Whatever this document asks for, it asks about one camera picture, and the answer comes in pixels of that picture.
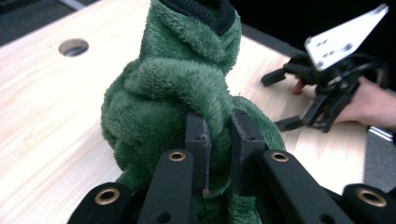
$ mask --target wooden table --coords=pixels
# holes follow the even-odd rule
[[[1,223],[65,223],[85,194],[120,170],[101,135],[100,106],[109,84],[139,53],[149,1],[103,0],[0,49]],[[59,46],[81,38],[87,52],[65,57]],[[243,37],[227,76],[232,94],[256,103],[273,121],[303,115],[312,90],[291,94],[293,77],[260,83],[288,58]],[[365,127],[283,133],[320,185],[340,193],[362,181]]]

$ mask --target human hand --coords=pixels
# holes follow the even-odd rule
[[[334,122],[357,121],[396,132],[396,96],[379,88],[365,77],[360,77],[359,82],[361,85],[355,96]],[[298,78],[292,92],[300,94],[304,86],[303,81]]]

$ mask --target dark floor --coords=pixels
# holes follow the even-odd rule
[[[79,0],[79,2],[87,6],[96,0]],[[0,46],[74,11],[56,0],[0,0]],[[243,29],[244,35],[286,55],[291,55],[296,50],[246,25]],[[367,132],[367,138],[364,182],[389,191],[396,186],[396,147],[372,132]]]

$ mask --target metal ring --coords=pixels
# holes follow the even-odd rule
[[[182,152],[173,152],[169,154],[168,158],[171,161],[183,161],[184,159],[186,159],[186,154]]]
[[[384,199],[381,195],[375,193],[372,190],[369,189],[357,189],[356,193],[358,194],[358,197],[364,201],[365,203],[368,203],[372,206],[376,207],[385,207],[387,206],[387,200]]]
[[[100,205],[114,203],[120,197],[120,191],[115,188],[102,189],[96,194],[95,202]]]
[[[289,157],[287,155],[280,153],[280,152],[272,153],[271,158],[276,161],[288,161],[289,160]]]

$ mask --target green plush fabric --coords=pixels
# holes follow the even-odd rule
[[[122,170],[117,181],[130,188],[152,178],[160,156],[184,135],[189,111],[205,118],[210,195],[195,199],[196,223],[260,223],[254,198],[238,197],[230,187],[234,108],[252,117],[269,148],[285,148],[274,123],[228,91],[225,76],[240,39],[239,16],[225,0],[152,0],[139,57],[110,85],[102,105],[103,136]]]

